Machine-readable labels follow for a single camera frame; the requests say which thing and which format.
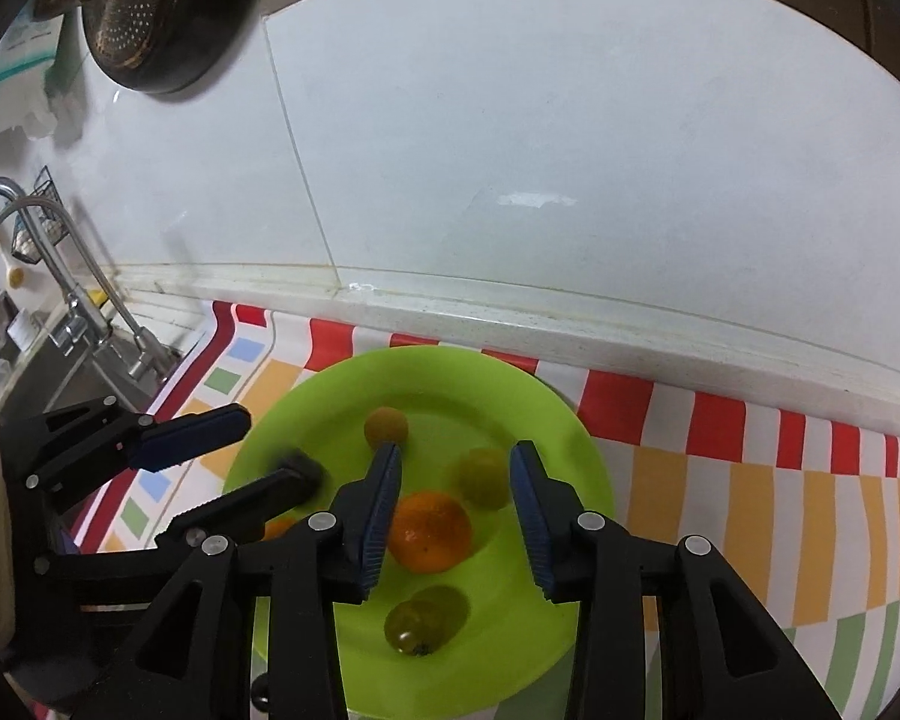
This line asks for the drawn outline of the green tomato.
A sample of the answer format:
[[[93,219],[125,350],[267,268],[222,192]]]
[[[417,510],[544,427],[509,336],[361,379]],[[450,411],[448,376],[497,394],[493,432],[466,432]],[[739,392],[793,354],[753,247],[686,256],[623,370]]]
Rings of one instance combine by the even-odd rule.
[[[510,502],[509,460],[504,450],[478,447],[460,457],[455,484],[468,504],[498,511]]]
[[[386,617],[383,633],[386,642],[398,653],[432,655],[447,642],[447,616],[432,601],[403,601]]]

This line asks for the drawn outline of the brown longan front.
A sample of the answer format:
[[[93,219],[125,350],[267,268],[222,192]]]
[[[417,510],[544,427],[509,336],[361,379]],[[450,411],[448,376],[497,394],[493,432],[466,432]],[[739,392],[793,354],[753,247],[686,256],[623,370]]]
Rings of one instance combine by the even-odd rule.
[[[364,437],[368,447],[379,450],[384,445],[403,447],[409,434],[409,422],[403,411],[380,406],[368,413],[364,421]]]

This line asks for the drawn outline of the large orange with stem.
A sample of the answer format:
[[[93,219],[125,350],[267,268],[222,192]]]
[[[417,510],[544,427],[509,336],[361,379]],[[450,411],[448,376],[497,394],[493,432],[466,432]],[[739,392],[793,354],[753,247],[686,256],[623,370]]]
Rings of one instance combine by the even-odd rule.
[[[386,546],[407,571],[441,574],[470,557],[473,527],[450,494],[419,491],[398,500]]]

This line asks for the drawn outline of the green tomato front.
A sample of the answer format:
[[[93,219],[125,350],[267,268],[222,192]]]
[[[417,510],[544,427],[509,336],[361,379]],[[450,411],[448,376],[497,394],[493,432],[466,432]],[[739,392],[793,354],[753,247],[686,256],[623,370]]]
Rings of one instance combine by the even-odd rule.
[[[460,457],[455,484],[468,504],[498,511],[510,502],[509,460],[504,450],[478,447]]]

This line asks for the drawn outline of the small orange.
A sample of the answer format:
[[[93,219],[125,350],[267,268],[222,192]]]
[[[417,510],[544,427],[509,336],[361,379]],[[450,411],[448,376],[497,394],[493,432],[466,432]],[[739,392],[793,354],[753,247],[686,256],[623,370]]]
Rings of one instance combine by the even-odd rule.
[[[284,515],[283,517],[270,520],[265,525],[263,539],[265,541],[272,541],[273,539],[281,538],[281,536],[289,532],[290,528],[294,527],[294,525],[295,518],[292,515]]]

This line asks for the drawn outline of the colourful striped tablecloth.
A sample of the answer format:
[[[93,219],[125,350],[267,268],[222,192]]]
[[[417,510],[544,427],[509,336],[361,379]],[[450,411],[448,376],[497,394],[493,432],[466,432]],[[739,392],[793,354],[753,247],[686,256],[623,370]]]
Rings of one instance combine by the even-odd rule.
[[[227,403],[253,426],[289,390],[377,349],[443,346],[331,320],[216,302],[214,327],[152,405],[157,419]],[[900,437],[746,401],[587,371],[497,351],[549,385],[598,447],[613,488],[605,514],[640,538],[707,538],[772,614],[842,717],[873,718],[900,688]],[[217,495],[240,445],[154,473],[199,463]],[[115,481],[131,483],[137,473]],[[74,525],[76,543],[98,544],[103,495]],[[571,682],[569,655],[493,709],[457,718],[557,718]]]

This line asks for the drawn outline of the green plate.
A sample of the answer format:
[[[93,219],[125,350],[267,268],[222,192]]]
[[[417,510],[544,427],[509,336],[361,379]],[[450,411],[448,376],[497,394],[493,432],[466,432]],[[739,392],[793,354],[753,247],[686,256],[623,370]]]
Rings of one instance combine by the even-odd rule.
[[[226,476],[237,489],[292,449],[325,468],[310,504],[328,507],[374,456],[375,411],[406,419],[401,491],[379,583],[334,610],[349,710],[372,718],[457,718],[493,709],[569,655],[577,610],[544,600],[510,499],[507,454],[535,444],[549,475],[583,504],[614,511],[598,447],[556,392],[491,356],[377,349],[299,383],[256,421]]]

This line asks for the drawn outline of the teal paper towel box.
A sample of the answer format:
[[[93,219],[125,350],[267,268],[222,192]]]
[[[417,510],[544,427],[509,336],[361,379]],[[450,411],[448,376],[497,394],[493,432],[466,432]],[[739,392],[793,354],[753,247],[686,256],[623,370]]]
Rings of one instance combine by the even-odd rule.
[[[0,133],[20,128],[30,140],[50,137],[58,119],[48,73],[56,64],[63,16],[37,21],[24,8],[0,41]]]

